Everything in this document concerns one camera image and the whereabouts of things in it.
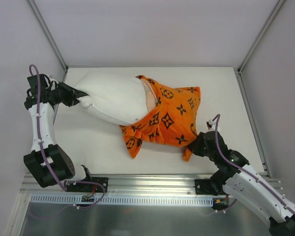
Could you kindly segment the orange black patterned pillowcase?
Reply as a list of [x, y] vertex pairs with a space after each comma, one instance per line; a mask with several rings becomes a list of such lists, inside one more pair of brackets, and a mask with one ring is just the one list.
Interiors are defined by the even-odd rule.
[[139, 153], [143, 142], [183, 148], [183, 160], [189, 161], [192, 151], [187, 147], [196, 140], [196, 118], [201, 103], [200, 87], [171, 88], [156, 80], [137, 77], [151, 89], [149, 98], [156, 103], [141, 120], [121, 126], [123, 140], [131, 158]]

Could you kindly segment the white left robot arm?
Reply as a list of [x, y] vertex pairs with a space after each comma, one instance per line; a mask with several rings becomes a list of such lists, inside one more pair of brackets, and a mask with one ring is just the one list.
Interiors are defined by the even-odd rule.
[[24, 105], [32, 120], [33, 142], [30, 153], [24, 156], [25, 166], [43, 188], [77, 177], [75, 184], [81, 191], [91, 190], [93, 180], [88, 168], [73, 164], [57, 144], [54, 132], [55, 106], [75, 106], [87, 93], [52, 81], [45, 74], [32, 75], [28, 82], [30, 88]]

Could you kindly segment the white pillow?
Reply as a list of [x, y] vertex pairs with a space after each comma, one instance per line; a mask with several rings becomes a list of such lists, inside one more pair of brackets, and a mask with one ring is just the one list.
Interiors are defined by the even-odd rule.
[[157, 103], [152, 87], [136, 77], [91, 72], [75, 88], [87, 94], [78, 100], [89, 114], [122, 126], [140, 121]]

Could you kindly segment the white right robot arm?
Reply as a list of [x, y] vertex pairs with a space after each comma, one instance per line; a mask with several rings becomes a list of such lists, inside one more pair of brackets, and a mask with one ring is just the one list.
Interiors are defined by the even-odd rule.
[[230, 195], [256, 214], [272, 236], [295, 236], [295, 204], [263, 179], [240, 152], [229, 149], [219, 132], [201, 132], [188, 148], [218, 168], [209, 179], [195, 181], [197, 191]]

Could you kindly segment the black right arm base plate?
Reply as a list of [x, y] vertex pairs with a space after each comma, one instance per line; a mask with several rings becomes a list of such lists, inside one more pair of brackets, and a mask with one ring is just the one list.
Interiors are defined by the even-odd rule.
[[210, 179], [195, 179], [194, 184], [196, 195], [226, 195], [222, 185], [216, 184]]

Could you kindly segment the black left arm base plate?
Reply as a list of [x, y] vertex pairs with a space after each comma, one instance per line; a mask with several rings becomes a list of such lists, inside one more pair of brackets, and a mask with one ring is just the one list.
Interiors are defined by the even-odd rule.
[[84, 180], [69, 181], [66, 192], [106, 193], [108, 186], [108, 177], [87, 177]]

